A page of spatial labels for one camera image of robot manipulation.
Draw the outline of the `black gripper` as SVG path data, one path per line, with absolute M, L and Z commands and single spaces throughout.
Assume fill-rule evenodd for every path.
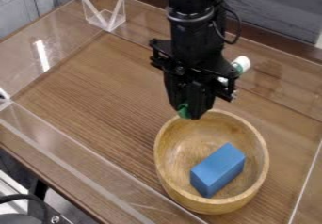
M 216 97 L 231 101 L 236 71 L 223 57 L 226 44 L 227 6 L 210 7 L 204 12 L 183 14 L 167 12 L 171 39 L 151 39 L 151 64 L 163 70 L 163 83 L 175 110 L 188 103 L 188 115 L 198 120 L 214 105 Z

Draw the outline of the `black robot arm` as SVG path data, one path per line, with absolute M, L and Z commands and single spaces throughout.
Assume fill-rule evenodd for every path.
M 168 0 L 171 38 L 150 40 L 151 65 L 163 72 L 168 102 L 184 119 L 199 119 L 218 98 L 234 98 L 240 74 L 223 56 L 230 12 L 226 0 Z

